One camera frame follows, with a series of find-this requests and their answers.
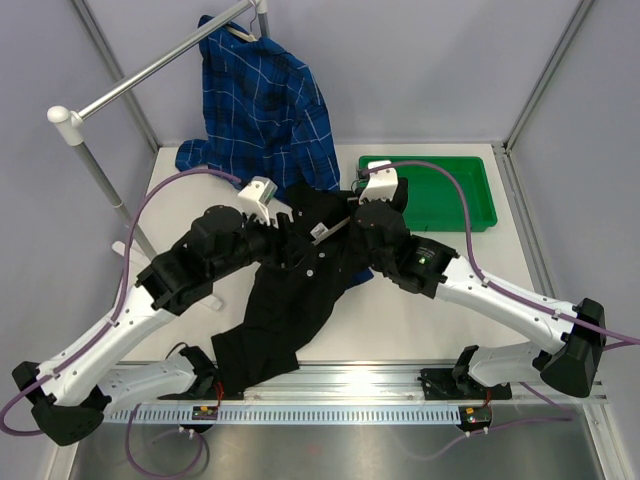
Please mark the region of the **black button shirt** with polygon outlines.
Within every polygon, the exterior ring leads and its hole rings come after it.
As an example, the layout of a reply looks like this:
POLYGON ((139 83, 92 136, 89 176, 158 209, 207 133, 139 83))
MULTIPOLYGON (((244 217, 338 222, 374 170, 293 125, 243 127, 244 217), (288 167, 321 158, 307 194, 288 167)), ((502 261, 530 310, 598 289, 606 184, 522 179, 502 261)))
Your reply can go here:
MULTIPOLYGON (((332 227, 359 205, 351 191, 320 191, 304 182, 283 194, 294 231, 312 244, 319 223, 332 227)), ((238 390, 299 367, 297 352, 324 327, 338 299, 373 279, 365 250, 347 225, 293 270, 261 264, 241 324, 212 337, 219 372, 238 390)))

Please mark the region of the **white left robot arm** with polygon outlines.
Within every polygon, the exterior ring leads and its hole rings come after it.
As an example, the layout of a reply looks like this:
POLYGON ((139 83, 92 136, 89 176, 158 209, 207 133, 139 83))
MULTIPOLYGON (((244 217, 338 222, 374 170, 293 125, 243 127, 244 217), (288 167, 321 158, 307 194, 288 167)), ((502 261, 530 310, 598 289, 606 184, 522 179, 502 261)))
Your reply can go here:
POLYGON ((39 432, 68 446, 106 416, 138 403, 202 399, 217 391, 218 370, 198 347, 127 373, 114 368, 151 333, 211 294, 216 281, 255 262, 292 269, 313 258, 314 249, 311 236, 284 213, 261 223, 229 206, 209 208, 83 337, 47 362, 23 362, 13 370, 39 432))

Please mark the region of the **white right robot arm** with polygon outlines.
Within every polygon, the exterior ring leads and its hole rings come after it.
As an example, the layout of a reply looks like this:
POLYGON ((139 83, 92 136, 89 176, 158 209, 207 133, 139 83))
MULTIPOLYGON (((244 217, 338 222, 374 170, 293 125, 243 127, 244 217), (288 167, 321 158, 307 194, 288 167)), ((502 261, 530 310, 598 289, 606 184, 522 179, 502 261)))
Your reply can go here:
POLYGON ((498 348, 469 346, 452 373, 455 390, 474 397, 486 387, 541 380, 576 398, 590 395, 606 345, 603 306, 539 295, 474 270, 471 261, 432 239, 413 235, 388 203, 356 208, 351 231, 371 267, 412 294, 463 306, 525 337, 498 348))

